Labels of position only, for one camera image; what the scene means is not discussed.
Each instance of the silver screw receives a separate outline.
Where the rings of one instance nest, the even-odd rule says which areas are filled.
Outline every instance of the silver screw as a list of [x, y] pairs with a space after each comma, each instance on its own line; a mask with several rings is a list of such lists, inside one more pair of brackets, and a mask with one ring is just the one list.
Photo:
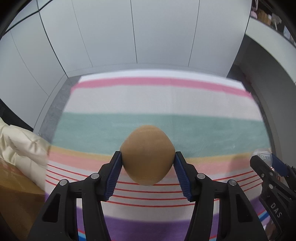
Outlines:
[[93, 173], [93, 174], [91, 175], [91, 178], [92, 178], [92, 179], [97, 179], [99, 176], [100, 176], [100, 175], [99, 175], [98, 173]]
[[199, 173], [199, 174], [197, 174], [197, 178], [204, 179], [205, 175], [203, 173]]
[[235, 186], [235, 185], [237, 184], [237, 182], [236, 182], [235, 180], [233, 180], [233, 179], [230, 179], [230, 180], [229, 180], [229, 184], [230, 184], [231, 186]]
[[65, 186], [66, 184], [67, 184], [67, 180], [66, 179], [63, 179], [63, 180], [60, 180], [60, 182], [59, 182], [59, 184], [61, 185], [61, 186]]

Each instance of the brown ball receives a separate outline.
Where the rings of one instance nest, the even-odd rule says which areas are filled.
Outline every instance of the brown ball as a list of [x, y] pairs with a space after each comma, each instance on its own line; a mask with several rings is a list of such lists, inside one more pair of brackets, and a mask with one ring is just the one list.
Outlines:
[[150, 125], [135, 129], [122, 143], [120, 151], [127, 174], [145, 186], [162, 180], [175, 157], [175, 148], [167, 135]]

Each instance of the white label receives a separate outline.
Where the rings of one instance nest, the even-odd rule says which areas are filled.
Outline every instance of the white label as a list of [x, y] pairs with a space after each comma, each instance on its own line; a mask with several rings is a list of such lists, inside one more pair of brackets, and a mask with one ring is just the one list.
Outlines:
[[263, 161], [270, 161], [270, 154], [269, 153], [260, 153], [260, 158]]

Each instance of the gray floor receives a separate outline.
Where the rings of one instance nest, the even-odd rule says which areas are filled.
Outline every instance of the gray floor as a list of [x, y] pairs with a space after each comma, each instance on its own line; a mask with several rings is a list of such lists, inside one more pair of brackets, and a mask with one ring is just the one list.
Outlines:
[[71, 88], [78, 82], [79, 78], [80, 76], [68, 78], [48, 109], [38, 135], [49, 143], [52, 142], [57, 124], [69, 99]]

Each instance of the green stripe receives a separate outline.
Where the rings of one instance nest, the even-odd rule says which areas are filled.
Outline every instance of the green stripe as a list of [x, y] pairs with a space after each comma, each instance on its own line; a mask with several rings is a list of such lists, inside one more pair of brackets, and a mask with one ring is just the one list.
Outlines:
[[155, 125], [185, 157], [252, 152], [268, 148], [264, 123], [180, 115], [74, 114], [64, 112], [53, 145], [87, 153], [112, 155], [137, 127]]

